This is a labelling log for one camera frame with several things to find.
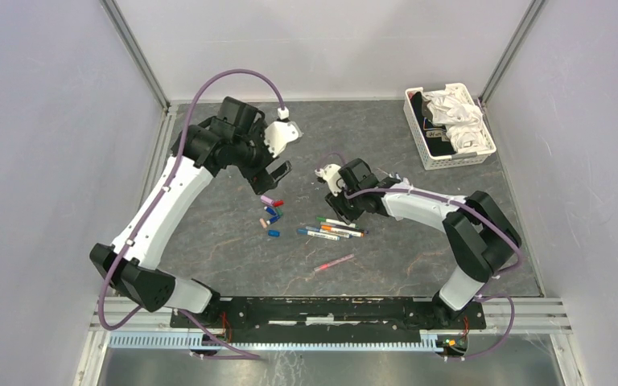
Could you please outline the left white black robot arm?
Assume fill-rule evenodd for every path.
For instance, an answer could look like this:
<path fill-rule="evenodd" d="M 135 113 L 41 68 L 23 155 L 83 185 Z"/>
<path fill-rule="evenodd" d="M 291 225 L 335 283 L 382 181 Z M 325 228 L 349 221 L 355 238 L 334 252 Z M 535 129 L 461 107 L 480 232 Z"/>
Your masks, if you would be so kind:
<path fill-rule="evenodd" d="M 93 246 L 91 262 L 109 287 L 144 310 L 185 309 L 199 326 L 214 326 L 220 305 L 212 300 L 213 290 L 159 270 L 167 242 L 197 196 L 229 166 L 239 170 L 255 195 L 276 188 L 291 164 L 268 167 L 301 136 L 288 108 L 278 108 L 277 120 L 268 123 L 260 109 L 227 96 L 216 115 L 183 130 L 137 214 L 110 244 Z"/>

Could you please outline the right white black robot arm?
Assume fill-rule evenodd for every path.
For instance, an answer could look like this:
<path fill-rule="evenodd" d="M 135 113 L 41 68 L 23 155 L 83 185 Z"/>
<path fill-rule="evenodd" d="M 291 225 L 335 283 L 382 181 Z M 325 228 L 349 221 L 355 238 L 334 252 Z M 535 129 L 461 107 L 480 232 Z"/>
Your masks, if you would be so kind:
<path fill-rule="evenodd" d="M 484 191 L 443 195 L 414 187 L 397 173 L 378 178 L 360 158 L 314 171 L 328 185 L 325 200 L 338 218 L 353 223 L 363 214 L 411 220 L 446 235 L 456 267 L 433 297 L 432 315 L 443 328 L 464 319 L 466 306 L 508 260 L 521 256 L 521 238 Z"/>

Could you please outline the purple highlighter cap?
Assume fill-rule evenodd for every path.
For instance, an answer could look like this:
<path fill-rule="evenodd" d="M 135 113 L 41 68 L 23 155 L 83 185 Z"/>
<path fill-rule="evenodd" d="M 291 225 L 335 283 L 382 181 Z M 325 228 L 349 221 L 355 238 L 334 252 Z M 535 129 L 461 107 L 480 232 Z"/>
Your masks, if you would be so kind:
<path fill-rule="evenodd" d="M 273 201 L 271 198 L 269 198 L 269 197 L 267 197 L 267 196 L 265 196 L 265 195 L 261 195 L 261 196 L 260 196 L 260 200 L 261 200 L 261 201 L 262 201 L 265 205 L 267 205 L 267 206 L 273 206 L 273 205 L 274 205 L 274 201 Z"/>

